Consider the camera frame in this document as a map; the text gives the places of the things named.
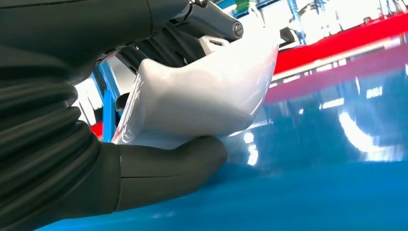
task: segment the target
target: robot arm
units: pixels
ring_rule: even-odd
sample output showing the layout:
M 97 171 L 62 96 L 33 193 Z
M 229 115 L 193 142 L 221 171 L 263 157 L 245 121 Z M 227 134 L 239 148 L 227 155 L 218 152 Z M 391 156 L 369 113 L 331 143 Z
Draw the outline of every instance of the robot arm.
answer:
M 170 151 L 102 143 L 69 106 L 77 99 L 72 84 L 101 54 L 159 34 L 192 7 L 188 0 L 0 0 L 0 230 L 176 198 L 222 166 L 227 152 L 217 139 Z

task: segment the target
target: blue surface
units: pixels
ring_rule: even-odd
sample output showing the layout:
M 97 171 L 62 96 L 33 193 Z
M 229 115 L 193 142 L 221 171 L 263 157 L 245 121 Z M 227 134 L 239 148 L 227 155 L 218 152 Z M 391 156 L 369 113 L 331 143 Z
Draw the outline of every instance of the blue surface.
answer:
M 266 103 L 198 192 L 41 231 L 406 231 L 408 55 L 362 63 L 389 68 Z
M 115 120 L 115 102 L 120 96 L 119 88 L 115 80 L 113 71 L 111 70 L 108 62 L 103 62 L 97 65 L 96 70 L 99 72 L 100 76 L 103 78 L 106 88 L 104 90 L 103 96 L 102 91 L 99 89 L 97 81 L 95 81 L 95 76 L 92 73 L 91 77 L 95 81 L 98 93 L 103 99 L 103 132 L 102 140 L 104 142 L 111 142 L 116 130 L 116 120 Z
M 102 141 L 111 142 L 114 136 L 115 125 L 115 103 L 112 98 L 112 94 L 109 90 L 106 90 L 103 95 L 103 126 L 102 126 Z

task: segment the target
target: blue metal frame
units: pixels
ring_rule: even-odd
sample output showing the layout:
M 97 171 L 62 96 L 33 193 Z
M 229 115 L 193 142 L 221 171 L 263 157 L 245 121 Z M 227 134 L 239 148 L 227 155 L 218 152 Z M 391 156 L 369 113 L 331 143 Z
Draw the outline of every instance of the blue metal frame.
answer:
M 112 93 L 113 100 L 116 101 L 116 99 L 119 98 L 120 96 L 119 88 L 117 87 L 114 73 L 112 72 L 108 62 L 103 62 L 99 64 L 97 66 L 97 70 L 103 77 L 103 80 L 105 80 L 108 91 Z
M 115 133 L 115 104 L 112 94 L 106 90 L 103 96 L 103 128 L 102 141 L 111 142 Z
M 115 133 L 116 121 L 115 121 L 115 102 L 120 96 L 119 88 L 117 87 L 115 76 L 107 62 L 103 62 L 96 66 L 96 71 L 103 78 L 107 89 L 100 89 L 100 86 L 96 84 L 99 96 L 103 100 L 103 132 L 102 140 L 104 142 L 110 142 Z M 96 81 L 95 75 L 91 74 L 92 79 Z

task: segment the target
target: screw head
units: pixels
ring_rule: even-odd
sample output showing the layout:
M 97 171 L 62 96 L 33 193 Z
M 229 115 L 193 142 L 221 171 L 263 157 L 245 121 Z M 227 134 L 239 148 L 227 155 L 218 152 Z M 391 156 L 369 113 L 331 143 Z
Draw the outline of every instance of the screw head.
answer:
M 205 8 L 208 6 L 208 0 L 192 0 L 192 4 Z
M 237 37 L 242 37 L 243 35 L 243 27 L 241 23 L 234 24 L 234 35 Z

